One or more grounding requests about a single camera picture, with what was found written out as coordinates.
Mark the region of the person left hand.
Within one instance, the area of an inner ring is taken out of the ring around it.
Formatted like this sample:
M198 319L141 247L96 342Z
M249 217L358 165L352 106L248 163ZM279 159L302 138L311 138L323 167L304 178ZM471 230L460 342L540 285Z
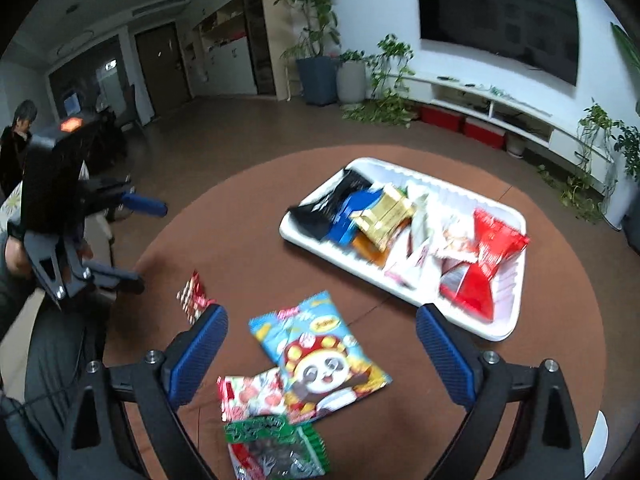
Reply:
M9 236L6 239L6 249L4 250L4 260L9 272L18 278L30 278L32 276L32 265L23 243Z

